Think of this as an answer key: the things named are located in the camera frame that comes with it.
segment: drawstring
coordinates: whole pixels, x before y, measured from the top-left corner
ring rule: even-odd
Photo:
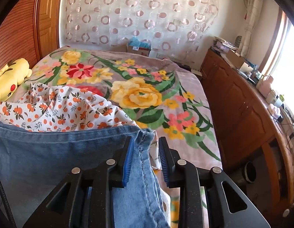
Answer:
[[[12,215],[12,212],[11,212],[11,208],[9,206],[9,203],[8,203],[8,200],[7,200],[7,197],[6,197],[6,194],[5,194],[4,188],[2,187],[1,182],[0,182],[0,196],[2,198],[2,202],[4,204],[4,207],[5,207],[5,210],[6,210],[6,213],[7,213],[7,216],[8,216],[10,223],[12,224],[13,228],[17,228],[15,221],[14,221],[14,218],[13,218],[13,215]]]

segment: window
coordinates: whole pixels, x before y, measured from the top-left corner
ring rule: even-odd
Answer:
[[[294,115],[294,26],[290,22],[281,52],[270,75],[274,79],[272,89],[284,95],[285,103]]]

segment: cardboard box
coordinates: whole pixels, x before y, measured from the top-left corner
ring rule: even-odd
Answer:
[[[150,49],[142,48],[142,47],[139,47],[138,50],[134,50],[133,46],[127,45],[127,52],[128,53],[134,53],[134,54],[139,54],[139,55],[143,55],[143,56],[149,56],[150,51],[151,51]]]
[[[237,56],[232,50],[228,51],[226,58],[237,68],[240,69],[245,63],[245,59],[242,56]]]

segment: denim jeans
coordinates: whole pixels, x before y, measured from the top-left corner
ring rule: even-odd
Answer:
[[[135,148],[127,187],[112,189],[115,227],[169,227],[160,187],[150,166],[150,130],[119,126],[28,132],[0,122],[0,179],[17,227],[23,226],[72,168],[96,167],[122,148],[127,136],[133,137]]]

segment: pikachu plush toy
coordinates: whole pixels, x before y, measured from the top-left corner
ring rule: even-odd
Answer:
[[[10,98],[24,79],[31,76],[32,70],[29,67],[28,61],[21,58],[6,64],[0,70],[0,101]]]

